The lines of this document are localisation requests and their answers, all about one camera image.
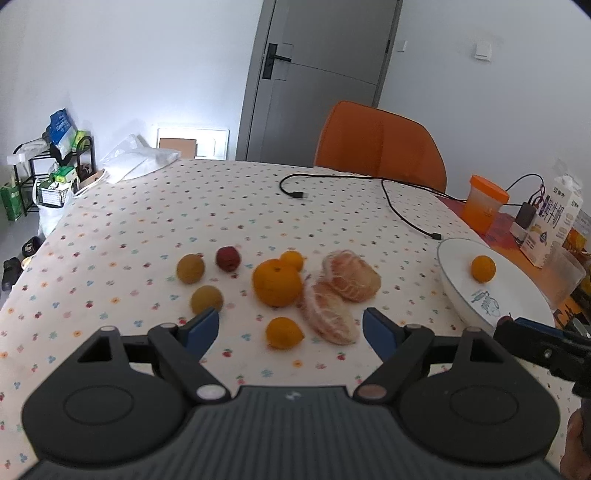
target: gray door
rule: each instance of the gray door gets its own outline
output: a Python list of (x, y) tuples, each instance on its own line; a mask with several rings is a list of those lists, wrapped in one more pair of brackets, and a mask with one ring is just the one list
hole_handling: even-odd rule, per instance
[(372, 104), (396, 3), (277, 0), (247, 160), (310, 167), (330, 109), (340, 100)]

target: white plate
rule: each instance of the white plate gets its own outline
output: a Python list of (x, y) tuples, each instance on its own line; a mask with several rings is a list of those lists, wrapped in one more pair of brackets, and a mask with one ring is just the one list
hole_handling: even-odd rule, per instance
[[(494, 278), (478, 283), (470, 273), (472, 260), (487, 255), (496, 265)], [(538, 287), (516, 265), (487, 245), (449, 238), (437, 247), (443, 290), (463, 322), (490, 335), (504, 315), (554, 326), (554, 317)]]

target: white frame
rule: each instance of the white frame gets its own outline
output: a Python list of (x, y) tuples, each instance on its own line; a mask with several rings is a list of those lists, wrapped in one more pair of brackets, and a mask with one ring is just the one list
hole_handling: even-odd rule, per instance
[(197, 141), (197, 152), (199, 152), (199, 140), (202, 138), (212, 139), (215, 142), (214, 154), (199, 156), (199, 160), (226, 160), (228, 154), (228, 139), (230, 130), (220, 128), (202, 127), (159, 127), (156, 145), (160, 145), (161, 138), (188, 138)]

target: blue gripper pad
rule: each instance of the blue gripper pad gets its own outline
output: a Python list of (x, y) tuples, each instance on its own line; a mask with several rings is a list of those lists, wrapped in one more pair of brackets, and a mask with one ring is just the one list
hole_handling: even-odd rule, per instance
[(201, 358), (217, 338), (219, 328), (219, 315), (210, 307), (186, 325), (179, 327), (177, 340), (195, 357)]
[(539, 332), (545, 333), (546, 335), (551, 335), (557, 338), (564, 338), (564, 333), (562, 330), (558, 330), (557, 328), (544, 325), (542, 323), (533, 322), (532, 320), (525, 319), (523, 317), (519, 317), (514, 320), (515, 323), (519, 325), (523, 325), (524, 327), (533, 328), (538, 330)]
[(390, 358), (398, 347), (399, 340), (396, 338), (394, 329), (400, 329), (402, 332), (398, 325), (392, 323), (392, 320), (378, 309), (373, 307), (365, 309), (363, 313), (363, 336), (382, 362)]

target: plastic container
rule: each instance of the plastic container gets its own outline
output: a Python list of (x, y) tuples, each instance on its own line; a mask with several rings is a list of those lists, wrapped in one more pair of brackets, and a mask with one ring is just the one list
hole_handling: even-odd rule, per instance
[(535, 284), (555, 311), (573, 292), (586, 271), (573, 254), (560, 245), (555, 245), (544, 263)]
[(509, 200), (509, 194), (478, 175), (472, 176), (470, 185), (470, 195), (462, 212), (462, 220), (476, 233), (484, 235), (491, 227), (499, 208)]

